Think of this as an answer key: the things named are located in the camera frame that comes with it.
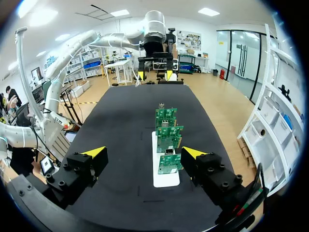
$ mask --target cable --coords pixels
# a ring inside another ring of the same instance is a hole
[[[37,140],[37,148],[36,148],[36,150],[38,150],[38,148],[39,148],[38,134],[34,131],[34,128],[32,126],[29,126],[29,127],[32,129],[33,133],[35,134],[35,138]]]
[[[82,115],[82,123],[83,123],[83,121],[84,121],[84,118],[83,118],[83,112],[82,112],[82,109],[80,108],[80,106],[79,106],[79,103],[78,103],[78,101],[77,101],[77,97],[76,97],[76,95],[75,95],[75,92],[73,91],[73,93],[74,93],[74,96],[75,96],[75,99],[76,99],[76,104],[77,104],[77,106],[78,106],[78,108],[79,108],[79,110],[81,111],[81,115]]]
[[[43,142],[43,140],[42,140],[42,139],[39,137],[39,135],[36,133],[36,131],[33,130],[33,132],[35,133],[35,135],[37,136],[37,138],[39,138],[39,140],[42,142],[42,144],[46,147],[46,149],[49,151],[49,153],[50,153],[53,157],[55,157],[54,154],[48,149],[48,147],[46,146],[46,144]]]

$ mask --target black tabletop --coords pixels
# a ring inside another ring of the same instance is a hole
[[[153,186],[151,133],[159,103],[178,109],[177,123],[184,126],[181,146],[215,152],[233,170],[216,129],[189,87],[112,87],[68,151],[106,146],[109,164],[68,211],[101,225],[134,230],[202,231],[214,225],[221,209],[201,188],[193,186],[185,170],[179,172],[178,186]]]

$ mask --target cardboard box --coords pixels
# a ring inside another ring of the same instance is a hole
[[[243,149],[245,146],[247,146],[246,142],[243,138],[237,139],[237,141],[238,141],[238,144],[239,144],[241,149]]]
[[[188,49],[188,50],[187,50],[187,53],[189,53],[189,54],[193,54],[193,55],[194,55],[194,50],[192,50],[192,49]]]
[[[254,163],[254,160],[253,160],[252,156],[248,157],[248,167],[249,168],[256,168],[256,165]]]
[[[245,147],[242,149],[242,151],[243,151],[243,154],[244,154],[245,158],[248,158],[248,157],[252,156],[252,155],[251,155],[251,152],[250,152],[250,150],[249,150],[249,148],[248,148],[247,146],[245,146]]]
[[[4,161],[0,161],[0,179],[4,185],[7,185],[16,177],[18,177],[18,174],[13,170],[13,168],[8,167]]]

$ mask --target computer monitor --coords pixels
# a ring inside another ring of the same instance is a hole
[[[38,80],[42,80],[43,79],[43,77],[41,75],[40,67],[35,68],[34,70],[31,70],[31,74],[32,74],[33,80],[35,80],[36,78]]]
[[[34,96],[34,100],[36,103],[40,103],[41,101],[43,101],[44,100],[43,86],[36,87],[32,91],[32,95]]]

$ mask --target circuit board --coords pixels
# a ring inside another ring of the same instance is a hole
[[[177,109],[156,109],[155,110],[155,128],[162,126],[162,120],[167,120],[169,122],[169,127],[176,125],[176,117],[174,113]]]
[[[166,121],[168,123],[168,127],[175,127],[176,126],[176,117],[174,119],[163,119],[163,120],[156,120],[155,121],[155,128],[163,127],[162,122]]]
[[[182,130],[183,126],[158,127],[157,128],[158,140],[166,138],[178,138]]]
[[[158,174],[176,173],[183,169],[180,163],[181,154],[160,156]]]
[[[156,147],[157,153],[164,153],[166,149],[175,149],[180,146],[180,142],[182,141],[182,137],[179,134],[178,138],[166,138],[166,139],[159,139],[158,144]]]

